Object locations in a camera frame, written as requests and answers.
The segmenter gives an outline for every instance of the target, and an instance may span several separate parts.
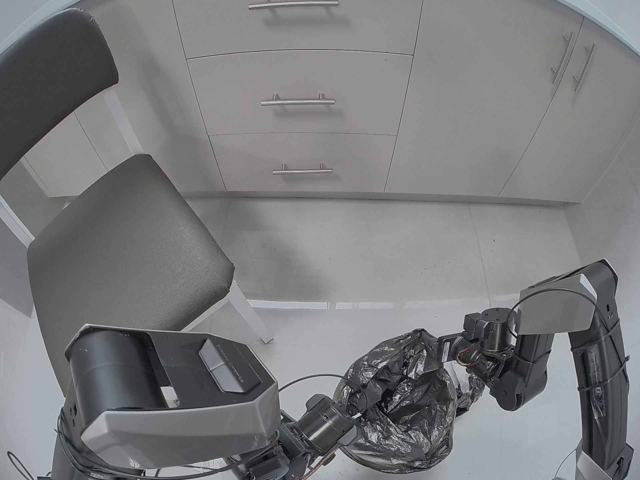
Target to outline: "garbage bag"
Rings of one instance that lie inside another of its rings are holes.
[[[342,451],[357,463],[386,473],[427,470],[453,448],[456,412],[468,411],[482,391],[471,376],[471,391],[455,386],[438,359],[438,340],[424,329],[383,341],[345,373],[366,393],[341,381],[333,399],[363,412],[358,439]]]

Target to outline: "cabinet door handle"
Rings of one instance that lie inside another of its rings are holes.
[[[587,50],[587,52],[589,53],[589,56],[587,57],[587,62],[584,63],[584,68],[582,68],[582,73],[580,73],[580,78],[578,78],[577,76],[573,76],[573,80],[575,82],[575,89],[574,91],[578,92],[580,91],[580,87],[582,87],[582,84],[584,82],[584,78],[585,76],[587,76],[587,71],[589,70],[589,66],[591,65],[591,61],[593,60],[593,54],[596,53],[596,43],[594,43],[591,48],[589,48],[588,46],[584,47],[585,50]]]
[[[282,164],[282,169],[271,171],[272,174],[331,174],[333,169],[327,169],[324,164],[320,164],[320,169],[289,169],[287,164]]]
[[[564,70],[566,69],[566,64],[567,64],[566,61],[569,58],[569,51],[571,50],[571,45],[573,43],[573,36],[574,36],[573,32],[569,34],[569,37],[562,36],[563,39],[566,41],[566,48],[564,49],[564,53],[562,54],[562,59],[560,59],[560,64],[558,64],[558,67],[551,68],[551,71],[555,75],[554,82],[553,82],[554,85],[560,82],[560,80],[562,79],[562,75],[564,75]]]
[[[272,99],[262,100],[260,105],[263,107],[282,105],[335,105],[335,100],[326,98],[322,92],[318,95],[318,98],[314,100],[282,100],[280,96],[278,96],[278,93],[275,93]]]
[[[338,0],[300,0],[298,2],[272,2],[265,0],[261,4],[250,4],[249,10],[277,9],[279,7],[338,7]]]

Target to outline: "white countertop edge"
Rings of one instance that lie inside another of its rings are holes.
[[[599,26],[608,30],[613,36],[617,37],[624,44],[629,46],[636,54],[640,55],[640,45],[633,41],[618,25],[616,25],[606,14],[600,11],[596,6],[591,4],[588,0],[556,0],[567,7],[570,7],[576,12],[579,12],[586,18],[597,23]],[[13,44],[19,37],[21,37],[31,27],[44,20],[53,13],[61,11],[80,0],[71,0],[64,2],[64,0],[50,0],[44,4],[40,9],[34,12],[27,20],[25,20],[18,28],[16,28],[2,43],[0,43],[0,52],[3,52],[11,44]]]

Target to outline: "chair seat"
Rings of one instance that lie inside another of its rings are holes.
[[[86,323],[181,330],[229,292],[234,266],[149,155],[87,188],[28,249],[31,292],[60,387]]]

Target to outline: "chair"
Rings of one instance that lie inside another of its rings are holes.
[[[102,92],[132,156],[33,237],[0,198],[0,217],[28,247],[31,292],[60,387],[64,349],[85,323],[189,330],[229,300],[260,338],[267,328],[234,266],[153,158],[142,154],[117,95],[111,52],[93,18],[67,9],[0,54],[0,179],[46,133]]]

